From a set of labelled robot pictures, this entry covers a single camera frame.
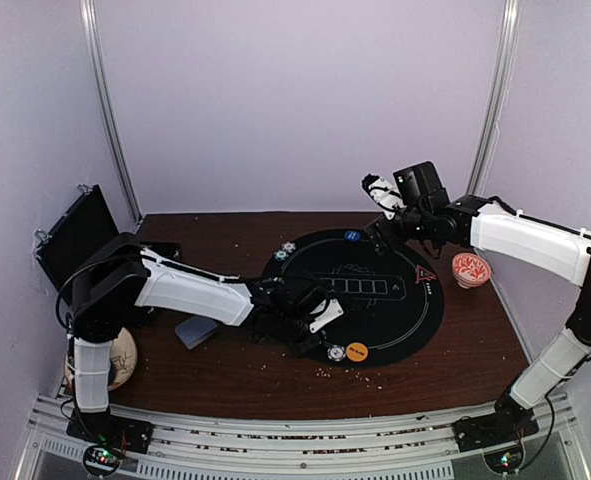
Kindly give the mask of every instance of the dark brown tabletop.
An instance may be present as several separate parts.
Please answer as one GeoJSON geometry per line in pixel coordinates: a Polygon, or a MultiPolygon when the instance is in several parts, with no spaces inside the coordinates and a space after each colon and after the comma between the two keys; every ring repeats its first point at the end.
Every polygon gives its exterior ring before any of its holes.
{"type": "MultiPolygon", "coordinates": [[[[182,261],[222,274],[257,276],[287,240],[330,228],[362,228],[373,213],[149,215],[138,235],[179,242],[182,261]]],[[[421,253],[416,244],[410,244],[421,253]]],[[[445,297],[442,325],[419,353],[392,365],[351,369],[294,358],[283,344],[251,344],[220,326],[193,350],[175,334],[187,314],[161,311],[133,330],[138,363],[111,392],[120,405],[213,417],[312,420],[426,412],[495,400],[527,361],[490,283],[464,290],[446,247],[430,260],[445,297]]]]}

